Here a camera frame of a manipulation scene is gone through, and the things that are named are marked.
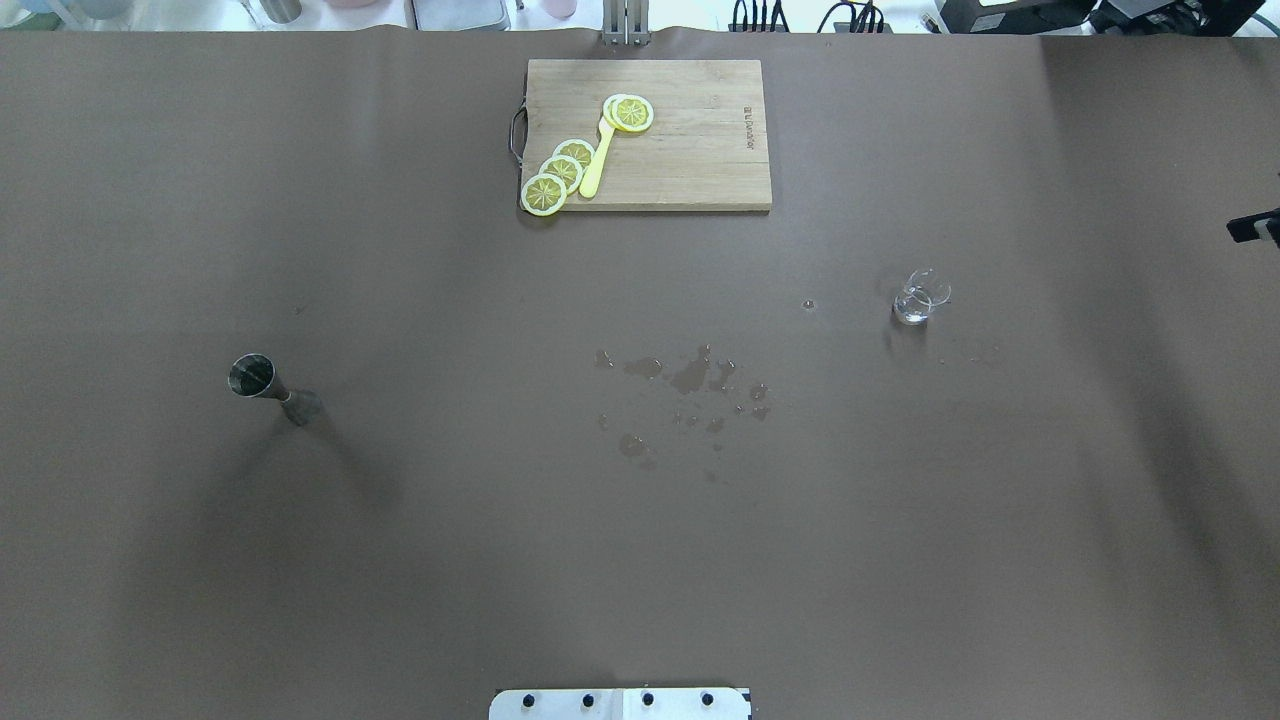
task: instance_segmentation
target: yellow lemon slice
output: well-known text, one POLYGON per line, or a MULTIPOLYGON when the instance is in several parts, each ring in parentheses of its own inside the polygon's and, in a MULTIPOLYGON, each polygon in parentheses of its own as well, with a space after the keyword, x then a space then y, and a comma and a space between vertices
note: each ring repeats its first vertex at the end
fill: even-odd
POLYGON ((617 118, 613 117, 613 104, 617 102, 618 100, 622 100, 623 97, 627 97, 627 94, 618 92, 617 95, 611 95, 604 99, 604 104, 600 109, 600 115, 604 118, 604 122, 613 126, 613 129, 622 129, 622 126, 618 124, 617 118))
POLYGON ((591 158, 595 158, 595 147, 593 147, 590 142, 580 137, 575 137, 557 145, 556 151, 552 152, 552 158, 557 155, 572 158, 577 160, 579 165, 582 165, 582 169, 586 169, 586 167, 591 164, 591 158))
POLYGON ((540 218, 563 208, 566 197, 568 188, 564 187, 564 181, 550 173, 538 173, 520 188, 520 205, 540 218))
POLYGON ((614 126, 626 132, 644 132, 653 124, 653 105, 639 95, 625 95, 611 106, 614 126))
POLYGON ((553 155, 538 172, 558 177, 570 195, 577 192, 577 186, 582 184, 582 176, 586 174, 582 164, 568 155, 553 155))

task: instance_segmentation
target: clear glass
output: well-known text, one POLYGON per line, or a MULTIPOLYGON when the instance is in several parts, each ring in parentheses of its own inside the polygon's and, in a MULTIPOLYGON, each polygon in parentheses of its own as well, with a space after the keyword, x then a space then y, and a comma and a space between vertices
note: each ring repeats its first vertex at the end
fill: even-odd
POLYGON ((951 283, 933 268, 923 268, 911 273, 893 299, 893 316, 902 324, 919 325, 950 301, 951 283))

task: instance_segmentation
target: metal jigger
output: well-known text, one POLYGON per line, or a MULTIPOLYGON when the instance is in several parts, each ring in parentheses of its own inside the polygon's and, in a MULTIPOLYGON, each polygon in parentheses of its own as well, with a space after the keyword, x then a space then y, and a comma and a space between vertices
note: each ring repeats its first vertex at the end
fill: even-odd
POLYGON ((316 393, 285 388, 271 359, 257 352, 250 352, 232 364, 227 386, 241 397, 279 400, 284 406, 284 416, 298 427, 310 423, 324 409, 316 393))

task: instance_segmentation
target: metal handle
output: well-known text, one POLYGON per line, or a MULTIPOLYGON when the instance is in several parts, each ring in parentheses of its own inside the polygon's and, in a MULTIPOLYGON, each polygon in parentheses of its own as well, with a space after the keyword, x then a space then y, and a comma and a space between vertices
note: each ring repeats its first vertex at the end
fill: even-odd
POLYGON ((525 151, 524 145, 520 146, 520 150, 516 150, 516 122, 520 120, 520 115, 525 117, 525 142, 529 142, 529 108, 525 106, 524 99, 520 101, 516 114, 511 117, 511 127, 507 129, 507 150, 516 158, 516 168, 525 167, 525 158, 522 155, 525 151))

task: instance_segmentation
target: wooden cutting board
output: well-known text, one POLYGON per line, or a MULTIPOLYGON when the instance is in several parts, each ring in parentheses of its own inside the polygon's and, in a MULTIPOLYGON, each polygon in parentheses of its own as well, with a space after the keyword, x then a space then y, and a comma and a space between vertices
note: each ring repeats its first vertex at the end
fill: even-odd
POLYGON ((599 193, 563 210, 769 210, 769 141, 759 60, 530 60, 521 186, 571 137, 600 141, 604 99, 653 102, 653 127, 617 132, 599 193))

